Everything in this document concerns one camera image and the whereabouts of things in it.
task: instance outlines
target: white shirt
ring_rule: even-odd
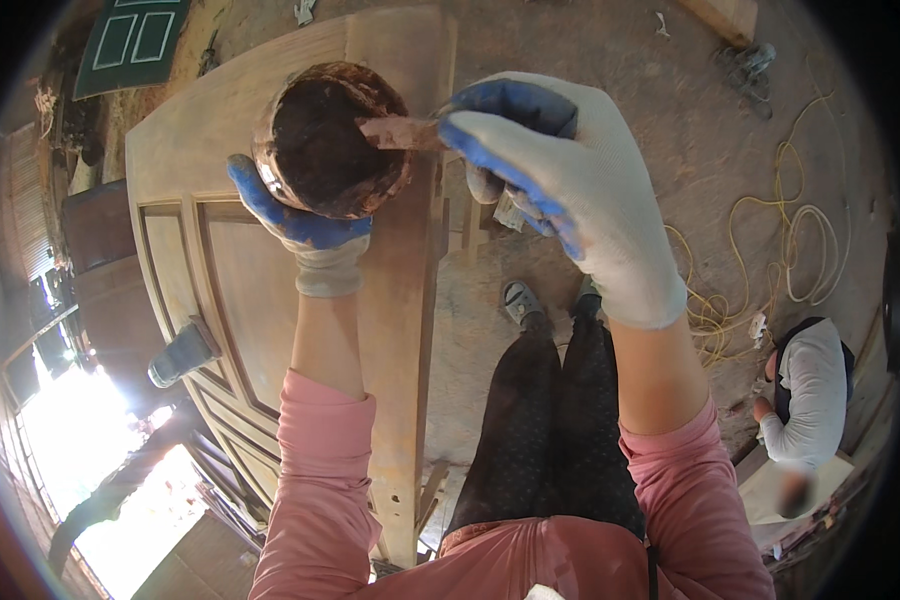
[[[792,337],[780,377],[792,395],[790,420],[784,425],[777,413],[760,420],[767,454],[781,465],[816,470],[837,453],[847,418],[847,368],[832,320]]]

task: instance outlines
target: dirty floor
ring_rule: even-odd
[[[375,6],[413,4],[420,2],[319,0],[313,13],[320,22]],[[817,205],[832,222],[840,246],[828,247],[827,269],[834,268],[834,256],[841,258],[848,245],[848,220],[849,255],[836,291],[819,306],[795,303],[787,297],[785,284],[779,287],[769,329],[781,335],[807,316],[826,315],[854,353],[864,348],[877,315],[890,222],[884,158],[848,72],[802,6],[793,0],[758,3],[756,42],[772,43],[777,53],[767,71],[772,107],[767,120],[726,85],[726,71],[713,60],[723,41],[675,0],[439,4],[458,21],[455,89],[498,71],[522,70],[594,86],[616,101],[647,162],[664,221],[684,236],[693,254],[691,287],[704,297],[722,295],[727,312],[739,313],[746,321],[768,303],[777,287],[777,271],[768,272],[768,266],[780,263],[780,213],[750,201],[737,210],[733,234],[744,274],[731,248],[731,210],[745,196],[774,197],[778,145],[791,135],[804,108],[832,91],[827,102],[806,111],[792,136],[803,185],[792,153],[781,163],[780,183],[787,198],[800,192],[797,204]],[[158,88],[111,94],[111,121],[122,119],[121,126],[129,129],[147,112],[137,114],[128,107],[159,103],[157,96],[172,94],[174,86],[192,81],[214,29],[222,63],[296,30],[293,5],[293,0],[192,3],[176,51],[174,80]],[[669,37],[656,33],[660,27],[656,11],[665,18]],[[104,167],[104,180],[119,179],[122,156],[107,154],[113,159],[108,158],[109,166]],[[463,173],[461,162],[451,163],[444,181],[452,230],[462,228],[464,206],[470,202]],[[788,205],[788,214],[795,209],[796,204]],[[518,332],[499,308],[503,285],[514,279],[528,282],[557,323],[560,338],[568,337],[566,311],[582,277],[556,240],[529,227],[522,233],[495,222],[485,227],[490,241],[479,247],[475,264],[468,266],[463,252],[451,252],[440,262],[437,276],[425,457],[428,466],[447,459],[452,470],[448,501],[437,509],[424,534],[432,547],[449,522],[453,498],[476,450],[494,366]],[[803,294],[820,270],[820,239],[815,223],[805,221],[798,235],[799,259],[791,272],[796,294]],[[686,277],[689,257],[676,236],[671,242]],[[693,300],[691,307],[701,308]],[[715,340],[701,337],[698,342],[712,349]],[[752,347],[747,327],[739,327],[723,351],[739,356],[710,367],[711,391],[720,407],[755,397],[755,380],[772,347],[768,343],[760,350]],[[879,357],[871,362],[879,363]],[[885,387],[886,381],[877,375],[859,387],[847,419],[844,450],[852,451]],[[735,461],[755,444],[756,424],[749,407],[721,417],[722,438]]]

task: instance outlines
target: white work glove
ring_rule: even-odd
[[[529,73],[498,73],[459,91],[441,111],[444,143],[469,169],[478,201],[506,182],[541,234],[556,234],[624,325],[658,330],[686,306],[647,167],[610,96]]]
[[[271,196],[253,160],[233,154],[226,172],[243,205],[284,248],[296,255],[296,290],[313,298],[353,294],[364,284],[357,259],[371,245],[372,217],[328,219],[291,208]]]

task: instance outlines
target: pink shirt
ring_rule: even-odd
[[[355,401],[290,370],[280,401],[282,473],[250,599],[522,600],[534,584],[567,600],[648,597],[641,540],[576,516],[504,522],[367,584],[381,531],[367,507],[376,400]],[[773,598],[712,400],[670,433],[620,430],[647,537],[659,551],[659,597]]]

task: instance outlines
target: green door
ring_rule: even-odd
[[[189,0],[104,0],[73,99],[163,84],[170,77]]]

